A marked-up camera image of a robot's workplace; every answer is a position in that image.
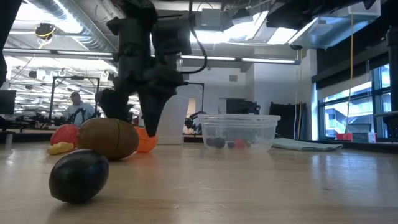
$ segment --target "computer monitor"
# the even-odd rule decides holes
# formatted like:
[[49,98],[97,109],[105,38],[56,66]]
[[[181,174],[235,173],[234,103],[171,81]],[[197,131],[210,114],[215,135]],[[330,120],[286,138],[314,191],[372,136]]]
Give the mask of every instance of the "computer monitor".
[[0,114],[14,114],[15,90],[0,90]]

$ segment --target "black ball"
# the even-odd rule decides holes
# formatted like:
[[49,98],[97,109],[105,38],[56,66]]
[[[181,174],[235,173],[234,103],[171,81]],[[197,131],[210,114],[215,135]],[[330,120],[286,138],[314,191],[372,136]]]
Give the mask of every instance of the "black ball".
[[210,146],[210,147],[213,147],[213,146],[214,146],[214,139],[208,138],[208,139],[206,140],[206,144],[207,144],[208,146]]
[[228,148],[233,149],[235,147],[235,143],[234,142],[229,142],[227,143]]
[[68,203],[85,203],[105,186],[108,160],[91,149],[81,149],[62,157],[52,168],[51,196]]
[[225,146],[225,140],[223,138],[215,138],[214,139],[214,147],[217,149],[222,149]]

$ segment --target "shirt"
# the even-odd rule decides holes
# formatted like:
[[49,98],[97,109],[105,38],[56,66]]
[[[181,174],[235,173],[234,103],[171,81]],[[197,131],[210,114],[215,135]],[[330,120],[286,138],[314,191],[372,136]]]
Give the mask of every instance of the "shirt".
[[[70,105],[68,108],[68,118],[72,116],[79,108],[86,109],[85,119],[88,120],[95,112],[95,108],[93,105],[89,103],[80,102],[79,105]],[[77,126],[81,126],[83,124],[83,117],[81,113],[76,115],[75,122],[73,123]]]

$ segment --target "towel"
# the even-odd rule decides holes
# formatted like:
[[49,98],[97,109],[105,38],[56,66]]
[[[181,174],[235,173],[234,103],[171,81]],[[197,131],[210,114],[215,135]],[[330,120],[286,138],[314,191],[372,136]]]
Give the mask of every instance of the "towel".
[[297,151],[335,151],[341,149],[341,144],[320,144],[303,141],[295,141],[286,138],[277,138],[274,140],[272,147],[279,149],[289,149]]

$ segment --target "wooden table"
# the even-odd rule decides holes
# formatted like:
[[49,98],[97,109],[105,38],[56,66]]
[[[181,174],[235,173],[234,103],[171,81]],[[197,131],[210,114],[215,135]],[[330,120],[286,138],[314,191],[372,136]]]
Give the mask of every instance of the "wooden table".
[[87,205],[52,198],[48,143],[0,150],[0,223],[398,223],[398,156],[158,147],[111,164]]

